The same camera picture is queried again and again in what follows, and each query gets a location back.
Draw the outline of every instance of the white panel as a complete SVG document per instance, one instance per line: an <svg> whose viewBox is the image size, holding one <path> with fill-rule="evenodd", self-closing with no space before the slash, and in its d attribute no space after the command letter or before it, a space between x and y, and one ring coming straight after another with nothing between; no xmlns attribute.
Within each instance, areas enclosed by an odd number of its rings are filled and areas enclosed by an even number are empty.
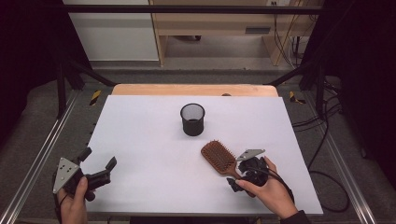
<svg viewBox="0 0 396 224"><path fill-rule="evenodd" d="M147 0L64 0L79 5L148 5ZM148 13L70 13L90 61L158 61Z"/></svg>
<svg viewBox="0 0 396 224"><path fill-rule="evenodd" d="M205 129L183 133L180 109L205 108ZM111 183L87 203L90 212L146 215L256 216L271 213L257 198L234 193L201 155L211 140L234 155L264 148L307 214L323 214L282 98L221 96L109 96L93 132L85 173L115 156Z"/></svg>

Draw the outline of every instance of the black mesh cup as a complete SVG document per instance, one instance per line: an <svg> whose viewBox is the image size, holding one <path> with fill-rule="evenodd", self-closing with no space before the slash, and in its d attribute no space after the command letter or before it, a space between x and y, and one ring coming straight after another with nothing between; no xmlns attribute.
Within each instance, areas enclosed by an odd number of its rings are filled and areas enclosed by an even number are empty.
<svg viewBox="0 0 396 224"><path fill-rule="evenodd" d="M197 136L204 131L205 110L198 104L187 104L180 110L183 131L186 135Z"/></svg>

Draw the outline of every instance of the person's left hand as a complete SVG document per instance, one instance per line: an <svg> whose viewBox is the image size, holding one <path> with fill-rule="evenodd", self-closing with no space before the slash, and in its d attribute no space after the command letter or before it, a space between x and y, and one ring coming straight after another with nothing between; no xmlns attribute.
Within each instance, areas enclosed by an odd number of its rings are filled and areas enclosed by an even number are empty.
<svg viewBox="0 0 396 224"><path fill-rule="evenodd" d="M67 195L64 189L58 192L58 201L61 203L61 216L63 224L87 224L87 208L85 207L85 192L88 188L87 177L83 176L76 189L74 197Z"/></svg>

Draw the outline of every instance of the brown hairbrush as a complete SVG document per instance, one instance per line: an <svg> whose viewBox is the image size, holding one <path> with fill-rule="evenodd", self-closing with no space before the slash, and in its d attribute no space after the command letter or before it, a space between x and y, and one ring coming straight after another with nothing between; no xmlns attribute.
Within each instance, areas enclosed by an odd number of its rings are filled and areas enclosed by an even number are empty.
<svg viewBox="0 0 396 224"><path fill-rule="evenodd" d="M236 171L236 159L221 142L217 140L210 141L201 149L202 155L221 175L230 175L235 179L240 179ZM254 194L247 191L250 197L255 197Z"/></svg>

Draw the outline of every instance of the brush head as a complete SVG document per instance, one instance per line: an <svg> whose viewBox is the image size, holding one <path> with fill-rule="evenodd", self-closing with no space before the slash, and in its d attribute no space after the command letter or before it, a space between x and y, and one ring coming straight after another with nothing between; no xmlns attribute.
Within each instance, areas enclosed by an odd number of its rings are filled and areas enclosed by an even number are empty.
<svg viewBox="0 0 396 224"><path fill-rule="evenodd" d="M233 175L236 159L221 142L214 140L201 149L202 155L221 175Z"/></svg>

